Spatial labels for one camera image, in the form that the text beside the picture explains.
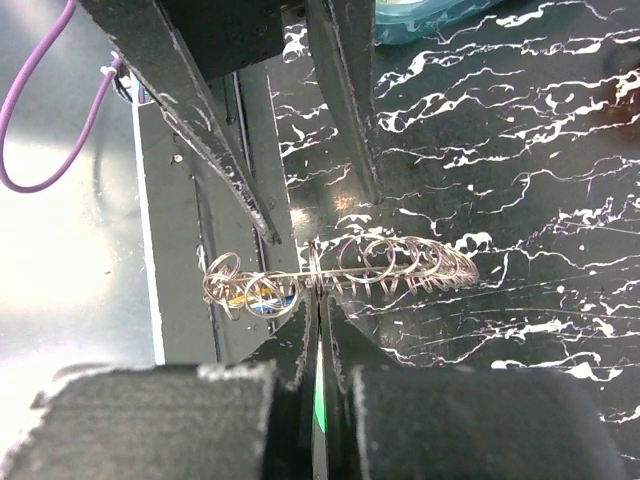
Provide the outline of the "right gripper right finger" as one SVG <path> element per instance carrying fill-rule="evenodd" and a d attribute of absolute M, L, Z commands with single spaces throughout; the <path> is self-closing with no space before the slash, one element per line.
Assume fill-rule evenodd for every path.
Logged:
<path fill-rule="evenodd" d="M 357 366 L 394 367 L 397 363 L 347 316 L 338 301 L 323 295 L 319 306 L 327 475 L 346 479 L 358 451 L 349 413 L 352 370 Z"/>

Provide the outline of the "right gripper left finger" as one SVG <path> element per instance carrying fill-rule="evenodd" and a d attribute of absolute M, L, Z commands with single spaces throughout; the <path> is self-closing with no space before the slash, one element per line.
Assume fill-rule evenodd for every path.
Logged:
<path fill-rule="evenodd" d="M 258 373 L 240 439 L 252 479 L 312 479 L 319 299 L 302 294 L 281 326 L 243 362 Z"/>

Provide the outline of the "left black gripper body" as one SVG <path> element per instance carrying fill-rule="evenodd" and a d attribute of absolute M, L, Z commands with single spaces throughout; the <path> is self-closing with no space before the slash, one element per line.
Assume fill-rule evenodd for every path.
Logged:
<path fill-rule="evenodd" d="M 206 80 L 281 54 L 285 27 L 305 14 L 298 0 L 164 0 L 158 5 Z"/>

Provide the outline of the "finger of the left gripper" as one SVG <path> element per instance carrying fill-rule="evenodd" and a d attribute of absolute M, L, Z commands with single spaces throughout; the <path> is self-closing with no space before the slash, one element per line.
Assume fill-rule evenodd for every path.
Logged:
<path fill-rule="evenodd" d="M 281 237 L 258 193 L 225 111 L 158 1 L 81 1 L 123 63 L 150 91 L 168 125 L 230 188 L 261 238 Z"/>
<path fill-rule="evenodd" d="M 373 97 L 374 1 L 307 1 L 309 49 L 320 91 L 368 202 L 382 201 Z"/>

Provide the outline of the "blue capped key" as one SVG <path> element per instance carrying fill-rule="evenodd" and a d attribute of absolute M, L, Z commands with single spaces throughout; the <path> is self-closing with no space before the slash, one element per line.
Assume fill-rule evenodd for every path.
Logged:
<path fill-rule="evenodd" d="M 292 296 L 287 296 L 284 300 L 269 299 L 256 301 L 249 304 L 249 310 L 255 314 L 275 316 L 286 310 L 291 305 L 292 301 Z"/>

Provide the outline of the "green capped key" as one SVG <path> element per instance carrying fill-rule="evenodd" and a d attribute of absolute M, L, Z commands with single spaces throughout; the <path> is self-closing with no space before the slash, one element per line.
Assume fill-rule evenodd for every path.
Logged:
<path fill-rule="evenodd" d="M 318 423 L 320 431 L 326 432 L 326 400 L 324 392 L 324 375 L 322 372 L 316 374 L 314 385 L 314 401 L 313 401 L 314 417 Z"/>

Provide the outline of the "yellow capped key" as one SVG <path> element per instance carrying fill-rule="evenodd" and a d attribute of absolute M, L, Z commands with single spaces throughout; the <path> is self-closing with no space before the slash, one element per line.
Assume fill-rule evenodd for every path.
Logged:
<path fill-rule="evenodd" d="M 226 303 L 230 308 L 239 309 L 246 304 L 246 297 L 244 295 L 239 295 L 234 298 L 227 299 Z"/>

